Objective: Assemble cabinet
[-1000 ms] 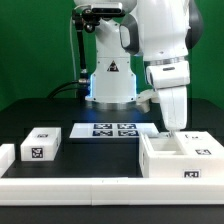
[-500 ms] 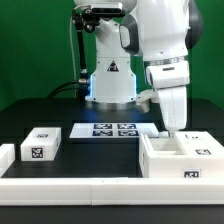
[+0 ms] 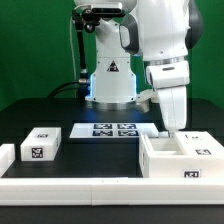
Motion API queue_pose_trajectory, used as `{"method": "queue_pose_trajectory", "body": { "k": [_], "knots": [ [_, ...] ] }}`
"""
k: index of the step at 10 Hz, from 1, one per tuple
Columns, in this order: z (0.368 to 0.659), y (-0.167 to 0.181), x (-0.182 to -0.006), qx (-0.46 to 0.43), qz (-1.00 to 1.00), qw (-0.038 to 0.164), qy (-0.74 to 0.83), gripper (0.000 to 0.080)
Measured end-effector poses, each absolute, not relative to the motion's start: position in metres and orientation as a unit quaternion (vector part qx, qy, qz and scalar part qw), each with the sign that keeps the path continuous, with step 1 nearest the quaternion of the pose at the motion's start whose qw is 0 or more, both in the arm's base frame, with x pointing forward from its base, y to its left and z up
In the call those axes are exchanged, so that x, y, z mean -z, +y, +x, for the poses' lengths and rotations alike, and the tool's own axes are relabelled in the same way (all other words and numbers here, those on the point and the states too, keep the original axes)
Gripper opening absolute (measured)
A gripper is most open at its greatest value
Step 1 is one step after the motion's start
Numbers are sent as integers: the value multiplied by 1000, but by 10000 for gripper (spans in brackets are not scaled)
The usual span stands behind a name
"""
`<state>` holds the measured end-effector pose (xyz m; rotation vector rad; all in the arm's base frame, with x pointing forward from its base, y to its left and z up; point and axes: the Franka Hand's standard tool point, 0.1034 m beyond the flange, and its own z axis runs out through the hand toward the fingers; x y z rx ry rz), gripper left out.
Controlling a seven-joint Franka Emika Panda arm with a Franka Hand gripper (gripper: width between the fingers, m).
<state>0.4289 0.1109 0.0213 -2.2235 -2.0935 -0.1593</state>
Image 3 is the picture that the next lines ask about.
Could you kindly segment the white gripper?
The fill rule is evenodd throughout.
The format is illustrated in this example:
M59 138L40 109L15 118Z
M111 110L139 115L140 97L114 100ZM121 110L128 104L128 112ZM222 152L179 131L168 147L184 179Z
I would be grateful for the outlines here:
M187 121L186 87L159 89L157 94L165 128L169 132L184 129Z

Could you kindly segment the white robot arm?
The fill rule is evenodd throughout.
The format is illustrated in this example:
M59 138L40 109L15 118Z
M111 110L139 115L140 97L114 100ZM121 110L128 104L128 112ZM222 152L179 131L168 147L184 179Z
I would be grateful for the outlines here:
M195 0L74 0L78 32L96 34L97 67L85 100L102 109L160 105L165 128L187 120L188 50L203 22Z

